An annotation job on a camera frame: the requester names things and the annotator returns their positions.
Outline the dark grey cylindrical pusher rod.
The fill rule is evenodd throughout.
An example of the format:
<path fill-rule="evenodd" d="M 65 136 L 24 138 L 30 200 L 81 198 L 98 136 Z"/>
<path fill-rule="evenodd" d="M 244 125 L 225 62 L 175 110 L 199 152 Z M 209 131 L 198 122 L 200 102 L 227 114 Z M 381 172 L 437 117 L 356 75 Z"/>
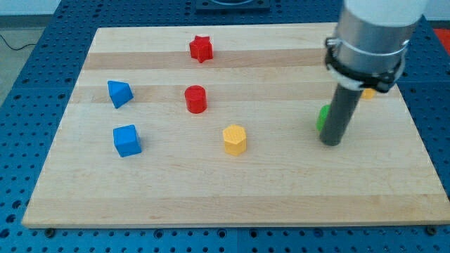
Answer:
<path fill-rule="evenodd" d="M 319 135 L 323 144 L 328 146 L 340 144 L 361 95 L 362 90 L 353 91 L 340 84 L 337 85 L 330 109 Z"/>

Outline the black clamp ring mount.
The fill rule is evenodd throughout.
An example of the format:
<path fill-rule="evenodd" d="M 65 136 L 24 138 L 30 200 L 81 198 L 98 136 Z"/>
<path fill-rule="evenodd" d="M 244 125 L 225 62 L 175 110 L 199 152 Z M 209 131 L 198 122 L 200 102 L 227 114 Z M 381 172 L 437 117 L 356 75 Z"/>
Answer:
<path fill-rule="evenodd" d="M 337 37 L 325 40 L 325 66 L 338 84 L 350 91 L 366 88 L 387 93 L 405 68 L 404 46 L 392 53 L 371 53 Z"/>

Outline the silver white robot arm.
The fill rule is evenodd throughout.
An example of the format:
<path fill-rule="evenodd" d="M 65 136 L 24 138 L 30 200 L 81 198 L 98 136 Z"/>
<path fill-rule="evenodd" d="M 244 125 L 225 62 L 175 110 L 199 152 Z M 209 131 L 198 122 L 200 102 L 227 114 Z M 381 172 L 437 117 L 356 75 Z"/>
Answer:
<path fill-rule="evenodd" d="M 344 0 L 325 65 L 336 80 L 321 142 L 342 140 L 364 89 L 387 93 L 402 75 L 412 34 L 428 0 Z"/>

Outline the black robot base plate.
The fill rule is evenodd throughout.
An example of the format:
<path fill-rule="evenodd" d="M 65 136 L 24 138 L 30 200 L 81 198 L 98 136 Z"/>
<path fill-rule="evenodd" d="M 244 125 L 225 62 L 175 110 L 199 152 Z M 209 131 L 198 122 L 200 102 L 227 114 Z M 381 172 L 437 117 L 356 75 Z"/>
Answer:
<path fill-rule="evenodd" d="M 270 9 L 270 0 L 196 0 L 196 11 L 246 11 Z"/>

